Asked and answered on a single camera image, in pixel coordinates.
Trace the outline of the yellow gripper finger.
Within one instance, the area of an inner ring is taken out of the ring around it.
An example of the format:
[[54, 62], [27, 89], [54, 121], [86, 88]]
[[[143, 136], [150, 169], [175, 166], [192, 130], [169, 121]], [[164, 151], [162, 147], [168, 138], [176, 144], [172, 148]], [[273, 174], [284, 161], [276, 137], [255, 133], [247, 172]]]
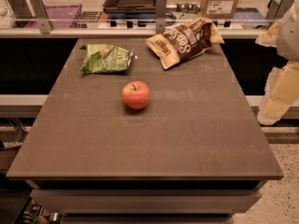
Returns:
[[268, 75], [257, 120], [273, 125], [299, 99], [299, 62], [288, 61], [282, 68], [274, 67]]
[[275, 21], [262, 35], [259, 35], [255, 43], [263, 47], [273, 47], [277, 46], [277, 35], [278, 27], [280, 25], [280, 20]]

